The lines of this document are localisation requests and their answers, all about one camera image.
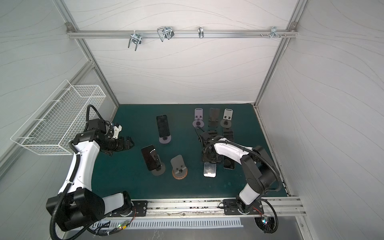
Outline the blue edged phone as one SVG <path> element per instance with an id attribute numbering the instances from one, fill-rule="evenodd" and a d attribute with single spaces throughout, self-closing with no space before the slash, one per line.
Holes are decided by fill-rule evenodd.
<path id="1" fill-rule="evenodd" d="M 204 162 L 203 175 L 207 178 L 215 178 L 217 174 L 217 164 Z"/>

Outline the black folding phone stand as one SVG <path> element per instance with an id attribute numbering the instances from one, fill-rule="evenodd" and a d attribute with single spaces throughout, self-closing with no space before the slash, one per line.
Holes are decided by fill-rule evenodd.
<path id="1" fill-rule="evenodd" d="M 220 109 L 210 108 L 209 127 L 216 128 L 219 124 Z"/>

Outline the silver round phone stand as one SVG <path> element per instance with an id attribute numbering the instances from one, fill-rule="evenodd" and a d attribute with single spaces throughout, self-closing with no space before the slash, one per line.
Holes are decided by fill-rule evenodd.
<path id="1" fill-rule="evenodd" d="M 233 110 L 225 109 L 223 119 L 220 124 L 223 128 L 230 129 L 232 127 L 232 119 L 233 119 Z"/>

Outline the purple round phone stand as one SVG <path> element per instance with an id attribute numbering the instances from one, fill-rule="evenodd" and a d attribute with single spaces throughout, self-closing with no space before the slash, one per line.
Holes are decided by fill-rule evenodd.
<path id="1" fill-rule="evenodd" d="M 204 121 L 203 121 L 203 109 L 201 108 L 196 108 L 195 111 L 194 111 L 194 121 L 193 121 L 193 126 L 194 128 L 196 127 L 203 127 L 205 124 L 204 124 Z"/>

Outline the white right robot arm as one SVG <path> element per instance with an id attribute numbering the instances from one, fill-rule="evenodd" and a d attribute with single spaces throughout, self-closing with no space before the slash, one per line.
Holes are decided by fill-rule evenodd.
<path id="1" fill-rule="evenodd" d="M 239 209 L 245 210 L 261 200 L 266 193 L 282 189 L 280 172 L 262 147 L 245 147 L 219 135 L 200 137 L 200 142 L 205 161 L 212 163 L 214 158 L 224 156 L 241 165 L 246 185 L 237 197 Z"/>

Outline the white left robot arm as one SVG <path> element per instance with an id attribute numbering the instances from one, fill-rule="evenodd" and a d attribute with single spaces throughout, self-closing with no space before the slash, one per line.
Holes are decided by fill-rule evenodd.
<path id="1" fill-rule="evenodd" d="M 112 154 L 134 147 L 130 137 L 110 137 L 101 130 L 79 133 L 69 143 L 74 152 L 66 180 L 57 196 L 49 198 L 46 209 L 51 215 L 50 231 L 56 227 L 67 232 L 100 221 L 111 213 L 133 211 L 126 191 L 100 197 L 92 191 L 92 175 L 100 152 Z"/>

